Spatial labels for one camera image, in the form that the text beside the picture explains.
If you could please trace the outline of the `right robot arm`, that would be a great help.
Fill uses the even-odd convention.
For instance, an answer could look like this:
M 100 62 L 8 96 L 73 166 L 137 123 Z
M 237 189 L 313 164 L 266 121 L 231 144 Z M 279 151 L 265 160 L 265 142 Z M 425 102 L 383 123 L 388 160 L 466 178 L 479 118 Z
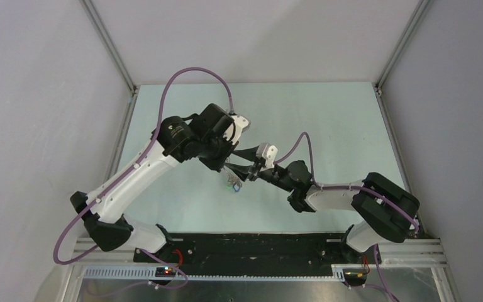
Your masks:
M 362 221 L 352 225 L 340 245 L 341 257 L 355 263 L 374 245 L 402 243 L 411 230 L 419 232 L 416 215 L 420 203 L 411 193 L 378 172 L 370 172 L 356 182 L 319 184 L 305 161 L 296 160 L 286 167 L 274 159 L 271 146 L 238 150 L 234 155 L 252 162 L 251 165 L 226 163 L 241 181 L 261 179 L 287 191 L 290 206 L 298 213 L 324 210 L 354 211 Z

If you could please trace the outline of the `large metal keyring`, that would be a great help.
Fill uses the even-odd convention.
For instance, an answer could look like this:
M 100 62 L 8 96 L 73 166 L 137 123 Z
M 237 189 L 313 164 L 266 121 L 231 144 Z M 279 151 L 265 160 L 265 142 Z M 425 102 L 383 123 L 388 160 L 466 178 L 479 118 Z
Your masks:
M 221 171 L 223 178 L 227 184 L 237 184 L 238 186 L 242 187 L 241 179 L 229 168 L 223 167 Z

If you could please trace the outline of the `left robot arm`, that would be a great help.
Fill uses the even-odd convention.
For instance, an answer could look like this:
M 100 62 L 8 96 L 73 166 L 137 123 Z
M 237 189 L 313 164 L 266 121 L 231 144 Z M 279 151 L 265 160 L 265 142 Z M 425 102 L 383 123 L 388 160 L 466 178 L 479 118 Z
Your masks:
M 171 259 L 174 246 L 166 229 L 127 218 L 125 210 L 154 181 L 187 160 L 198 159 L 219 172 L 249 125 L 248 118 L 216 104 L 187 118 L 164 119 L 121 171 L 96 190 L 71 196 L 96 247 L 109 252 L 127 245 L 148 251 L 159 262 Z

